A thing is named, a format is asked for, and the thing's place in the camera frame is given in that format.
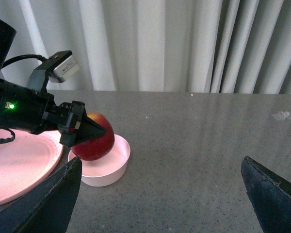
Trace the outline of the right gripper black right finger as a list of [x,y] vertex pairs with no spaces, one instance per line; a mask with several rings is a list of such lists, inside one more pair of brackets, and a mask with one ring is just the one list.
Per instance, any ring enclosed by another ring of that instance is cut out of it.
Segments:
[[265,233],[291,233],[291,183],[246,156],[241,175]]

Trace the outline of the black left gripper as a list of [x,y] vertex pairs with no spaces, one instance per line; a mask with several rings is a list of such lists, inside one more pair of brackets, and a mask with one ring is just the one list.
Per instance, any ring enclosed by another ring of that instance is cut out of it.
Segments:
[[60,143],[68,147],[106,134],[105,127],[101,125],[105,117],[98,113],[85,113],[83,102],[63,102],[57,106],[54,95],[46,92],[41,92],[40,98],[45,102],[40,112],[40,133],[58,130],[61,133]]

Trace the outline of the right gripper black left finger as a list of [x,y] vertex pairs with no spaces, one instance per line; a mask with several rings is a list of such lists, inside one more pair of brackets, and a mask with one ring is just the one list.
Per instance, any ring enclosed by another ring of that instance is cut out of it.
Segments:
[[0,233],[64,233],[81,184],[75,157],[33,190],[0,212]]

